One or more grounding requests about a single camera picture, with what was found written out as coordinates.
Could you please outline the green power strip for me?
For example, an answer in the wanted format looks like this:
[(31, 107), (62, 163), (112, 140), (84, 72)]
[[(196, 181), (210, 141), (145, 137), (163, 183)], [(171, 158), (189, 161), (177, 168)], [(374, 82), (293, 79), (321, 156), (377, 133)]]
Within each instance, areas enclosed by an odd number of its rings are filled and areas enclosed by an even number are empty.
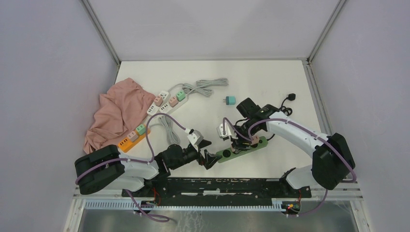
[(267, 147), (268, 140), (265, 136), (256, 137), (256, 138), (259, 138), (258, 143), (250, 145), (249, 147), (247, 147), (245, 149), (242, 149), (242, 150), (239, 149), (238, 150), (238, 149), (234, 149), (234, 148), (230, 147), (230, 148), (218, 151), (216, 153), (217, 157), (219, 158), (217, 162), (218, 163), (223, 163), (223, 162), (238, 158), (240, 156), (243, 156), (243, 155), (246, 155), (246, 154), (249, 154), (251, 152), (254, 152), (254, 151), (257, 151), (257, 150), (260, 150), (260, 149), (263, 149), (263, 148)]

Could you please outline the teal usb charger plug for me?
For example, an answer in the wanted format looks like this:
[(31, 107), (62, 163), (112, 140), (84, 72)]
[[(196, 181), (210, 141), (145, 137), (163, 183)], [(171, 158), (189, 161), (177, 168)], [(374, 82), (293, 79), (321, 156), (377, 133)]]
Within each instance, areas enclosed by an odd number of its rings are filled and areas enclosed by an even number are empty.
[(236, 97), (235, 97), (235, 96), (226, 96), (226, 97), (223, 99), (223, 102), (224, 102), (226, 105), (235, 105), (235, 104), (236, 104)]

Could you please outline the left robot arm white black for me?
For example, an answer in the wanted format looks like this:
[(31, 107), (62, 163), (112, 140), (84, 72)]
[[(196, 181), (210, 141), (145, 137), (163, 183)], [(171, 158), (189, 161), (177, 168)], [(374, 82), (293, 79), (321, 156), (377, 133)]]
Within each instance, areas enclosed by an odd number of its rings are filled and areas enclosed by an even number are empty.
[(108, 145), (75, 161), (75, 183), (82, 195), (93, 194), (103, 189), (127, 189), (145, 197), (152, 190), (152, 183), (149, 180), (167, 178), (171, 170), (193, 161), (197, 161), (208, 170), (221, 157), (207, 150), (196, 150), (193, 145), (186, 148), (170, 145), (150, 161), (133, 158), (119, 152), (117, 146)]

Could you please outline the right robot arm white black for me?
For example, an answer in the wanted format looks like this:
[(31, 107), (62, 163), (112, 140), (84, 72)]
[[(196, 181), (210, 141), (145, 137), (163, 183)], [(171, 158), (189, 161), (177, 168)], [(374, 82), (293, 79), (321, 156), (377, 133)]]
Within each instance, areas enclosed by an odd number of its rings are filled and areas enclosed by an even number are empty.
[(328, 135), (308, 129), (292, 120), (282, 109), (267, 104), (256, 105), (250, 98), (238, 106), (245, 122), (233, 125), (227, 118), (217, 128), (220, 138), (230, 139), (231, 149), (242, 152), (256, 142), (254, 135), (266, 131), (280, 136), (303, 150), (312, 159), (310, 165), (294, 168), (285, 174), (279, 191), (285, 197), (292, 197), (305, 186), (320, 185), (333, 190), (339, 183), (354, 183), (355, 162), (346, 139), (339, 133)]

